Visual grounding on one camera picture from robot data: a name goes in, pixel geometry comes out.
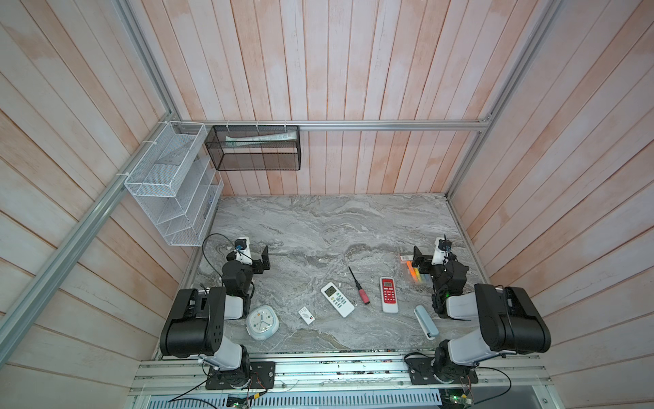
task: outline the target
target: black mounting plate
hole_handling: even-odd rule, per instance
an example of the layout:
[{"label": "black mounting plate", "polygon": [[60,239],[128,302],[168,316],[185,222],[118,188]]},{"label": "black mounting plate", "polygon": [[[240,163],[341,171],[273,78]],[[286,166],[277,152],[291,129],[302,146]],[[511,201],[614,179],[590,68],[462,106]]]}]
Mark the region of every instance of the black mounting plate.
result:
[{"label": "black mounting plate", "polygon": [[[260,388],[259,381],[261,381],[264,389],[272,389],[275,385],[275,363],[267,361],[250,362],[250,379],[252,380],[252,389]],[[224,376],[221,375],[221,372],[214,371],[213,368],[209,369],[209,380],[205,386],[208,391],[233,389],[224,379]]]},{"label": "black mounting plate", "polygon": [[[445,383],[439,381],[434,376],[432,359],[433,358],[407,358],[407,361],[410,362],[411,368],[414,368],[413,373],[411,373],[411,368],[409,368],[409,377],[411,378],[412,385],[445,385]],[[470,370],[469,377],[470,383],[479,383],[479,378],[474,369]]]}]

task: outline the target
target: small white box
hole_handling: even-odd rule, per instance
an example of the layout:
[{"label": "small white box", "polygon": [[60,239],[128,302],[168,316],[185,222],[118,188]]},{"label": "small white box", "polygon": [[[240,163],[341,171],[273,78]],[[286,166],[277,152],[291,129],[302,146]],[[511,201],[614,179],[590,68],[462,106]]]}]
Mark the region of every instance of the small white box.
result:
[{"label": "small white box", "polygon": [[313,321],[316,320],[313,317],[313,314],[311,312],[309,312],[309,309],[306,308],[306,307],[302,307],[302,309],[300,311],[298,311],[298,314],[300,315],[300,317],[302,317],[304,322],[306,322],[307,324],[311,324]]}]

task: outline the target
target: aluminum rail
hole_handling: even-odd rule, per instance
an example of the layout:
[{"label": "aluminum rail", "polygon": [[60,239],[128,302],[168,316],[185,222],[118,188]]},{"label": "aluminum rail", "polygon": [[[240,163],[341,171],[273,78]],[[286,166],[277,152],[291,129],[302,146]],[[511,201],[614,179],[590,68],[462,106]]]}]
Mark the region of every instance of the aluminum rail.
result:
[{"label": "aluminum rail", "polygon": [[[172,113],[164,116],[161,123],[150,132],[146,140],[153,140],[163,129],[165,125],[163,122],[167,122],[172,117]],[[149,143],[141,143],[128,163],[113,178],[95,201],[93,207],[79,220],[59,248],[48,258],[0,321],[0,368],[18,347],[63,280],[120,203],[127,192],[124,184],[127,179],[126,173],[136,166],[149,145]]]},{"label": "aluminum rail", "polygon": [[483,120],[221,120],[207,126],[299,126],[301,131],[484,131]]},{"label": "aluminum rail", "polygon": [[[412,385],[403,362],[402,352],[354,352],[354,353],[265,353],[250,354],[253,363],[274,361],[275,386],[271,392],[344,391],[450,388],[452,384]],[[421,351],[434,356],[434,351]],[[511,356],[484,361],[482,366],[504,371],[513,385],[551,385],[543,360],[538,355]],[[479,383],[475,387],[507,386],[504,375],[489,369],[477,369]],[[132,383],[129,394],[177,395],[199,384],[206,375],[198,362],[190,359],[142,362]],[[216,393],[204,388],[198,393]]]},{"label": "aluminum rail", "polygon": [[461,185],[461,182],[463,182],[463,178],[466,176],[470,166],[479,154],[479,151],[481,150],[481,147],[486,141],[488,135],[492,131],[497,118],[502,116],[502,112],[506,108],[508,101],[515,93],[515,90],[520,84],[521,79],[529,70],[529,67],[536,57],[538,50],[541,48],[545,36],[551,31],[554,20],[562,8],[562,4],[563,0],[550,0],[549,4],[546,6],[545,12],[536,25],[536,28],[534,28],[534,32],[531,34],[523,53],[520,55],[520,58],[515,64],[515,67],[511,71],[511,75],[509,76],[508,81],[502,88],[500,96],[498,97],[495,104],[493,104],[493,108],[489,115],[489,125],[485,130],[482,130],[481,133],[477,135],[474,142],[472,143],[472,146],[470,149],[468,149],[468,153],[466,153],[463,162],[458,167],[455,176],[452,179],[452,183],[450,184],[450,187],[446,193],[448,198],[451,198],[456,194],[456,190]]}]

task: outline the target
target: remote control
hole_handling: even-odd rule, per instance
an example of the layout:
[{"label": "remote control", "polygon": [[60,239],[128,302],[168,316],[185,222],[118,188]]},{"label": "remote control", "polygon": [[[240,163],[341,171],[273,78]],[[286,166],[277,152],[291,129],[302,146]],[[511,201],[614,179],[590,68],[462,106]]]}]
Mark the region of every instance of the remote control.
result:
[{"label": "remote control", "polygon": [[390,277],[381,277],[379,286],[381,287],[381,310],[389,313],[399,312],[395,281]]},{"label": "remote control", "polygon": [[352,303],[345,298],[343,293],[336,288],[334,283],[327,283],[321,290],[322,294],[327,298],[329,302],[332,303],[336,311],[343,318],[347,317],[352,311],[354,311],[354,306]]}]

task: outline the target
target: marble tabletop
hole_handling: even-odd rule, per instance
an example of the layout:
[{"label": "marble tabletop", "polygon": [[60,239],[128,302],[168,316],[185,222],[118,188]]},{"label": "marble tabletop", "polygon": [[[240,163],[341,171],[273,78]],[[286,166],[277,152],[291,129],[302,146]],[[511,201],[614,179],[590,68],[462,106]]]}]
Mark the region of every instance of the marble tabletop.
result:
[{"label": "marble tabletop", "polygon": [[[483,282],[442,195],[225,197],[218,203],[211,232],[231,240],[249,236],[253,258],[269,247],[271,270],[254,276],[252,308],[271,306],[279,330],[265,341],[255,341],[245,320],[226,321],[225,326],[224,334],[250,352],[433,348],[477,326],[475,321],[438,318],[431,307],[431,285],[415,283],[400,262],[399,256],[412,254],[414,245],[424,254],[433,253],[436,238],[445,234],[459,261],[470,267],[466,289]],[[220,270],[230,249],[232,243],[213,236],[205,254]],[[369,305],[361,301],[347,266],[366,290]],[[382,276],[395,279],[399,313],[381,311]],[[355,305],[346,318],[320,293],[329,281]],[[220,285],[204,259],[194,285]],[[428,340],[418,324],[413,309],[419,304],[440,331],[436,340]],[[310,325],[298,314],[305,306],[315,317]]]}]

